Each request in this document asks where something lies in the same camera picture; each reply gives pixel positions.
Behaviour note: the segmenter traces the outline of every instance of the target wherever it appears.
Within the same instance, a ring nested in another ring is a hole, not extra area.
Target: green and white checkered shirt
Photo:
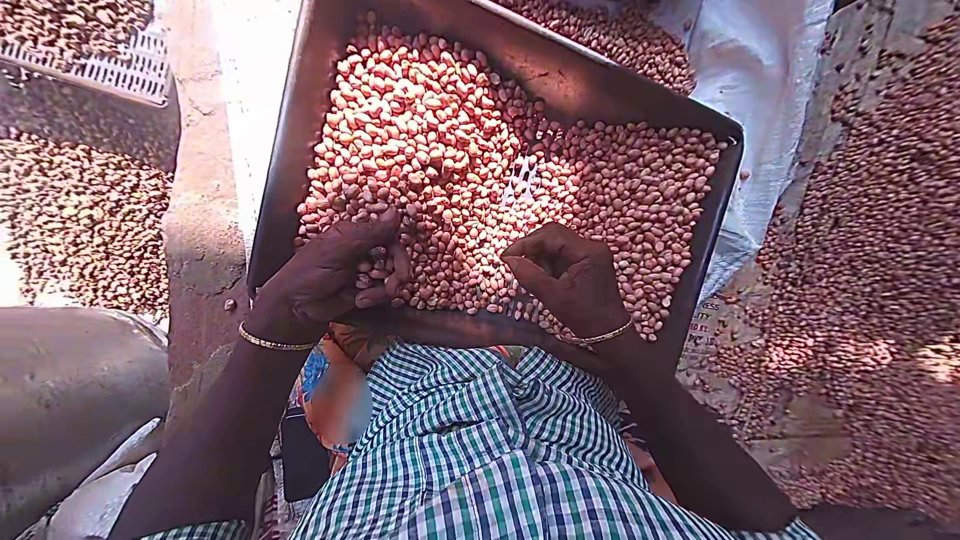
[[[650,492],[599,379],[531,349],[398,343],[368,376],[372,421],[292,538],[816,539],[725,530]],[[240,539],[240,522],[164,539]]]

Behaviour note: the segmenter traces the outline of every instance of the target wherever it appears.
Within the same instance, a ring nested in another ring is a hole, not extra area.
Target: person's left hand
[[[354,307],[390,302],[410,279],[410,257],[396,236],[394,209],[371,223],[339,221],[307,242],[257,295],[244,328],[261,339],[301,344],[319,341],[330,321]],[[377,287],[359,290],[357,264],[383,246],[394,273]]]

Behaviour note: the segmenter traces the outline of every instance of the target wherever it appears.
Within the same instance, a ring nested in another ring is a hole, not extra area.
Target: pile of peanuts
[[[638,0],[621,3],[616,12],[565,0],[494,1],[683,95],[696,86],[683,44],[651,22]]]
[[[755,346],[713,367],[736,377],[732,416],[746,441],[776,439],[791,396],[833,410],[850,450],[783,472],[795,502],[919,508],[960,518],[960,17],[927,29],[874,107],[848,92],[846,125],[816,164],[795,229],[768,236],[759,264],[769,306],[749,313]],[[774,227],[788,220],[778,212]]]
[[[127,156],[10,130],[0,138],[0,227],[21,293],[159,319],[167,307],[160,218],[173,175]]]
[[[66,61],[117,56],[153,10],[150,0],[0,0],[0,41]]]
[[[642,122],[565,128],[483,52],[379,27],[372,12],[359,24],[337,64],[295,247],[338,220],[396,207],[413,279],[395,307],[485,309],[564,338],[572,334],[523,296],[499,258],[555,221],[608,243],[624,305],[655,341],[726,143]],[[523,163],[535,170],[530,196],[508,202]]]

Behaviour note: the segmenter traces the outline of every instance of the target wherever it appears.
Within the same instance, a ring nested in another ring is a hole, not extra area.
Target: bracelet
[[[603,335],[598,335],[598,336],[596,336],[596,337],[571,337],[571,338],[570,338],[570,342],[572,342],[574,345],[580,345],[580,346],[592,345],[592,344],[594,344],[594,343],[600,343],[601,341],[607,341],[608,339],[614,339],[615,337],[617,337],[617,336],[620,335],[621,333],[627,331],[627,329],[628,329],[629,327],[633,326],[633,325],[634,325],[634,320],[631,319],[631,320],[627,321],[627,324],[623,325],[622,327],[620,327],[620,328],[618,328],[618,329],[616,329],[616,330],[614,330],[614,331],[608,331],[607,333],[605,333],[605,334],[603,334]]]
[[[306,343],[303,345],[287,345],[285,343],[274,343],[273,341],[267,341],[266,339],[260,339],[255,335],[250,334],[248,331],[244,330],[243,323],[240,323],[240,337],[250,341],[253,345],[257,347],[263,347],[265,349],[273,349],[274,351],[310,351],[317,346],[317,343]]]

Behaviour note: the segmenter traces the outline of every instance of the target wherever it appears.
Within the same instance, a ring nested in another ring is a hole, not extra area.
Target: shirt sleeve
[[[732,534],[734,538],[739,540],[820,540],[820,536],[800,521],[800,518],[795,518],[784,530],[777,532],[747,532],[741,530],[733,531]]]
[[[171,528],[142,540],[245,540],[247,536],[247,523],[233,520]]]

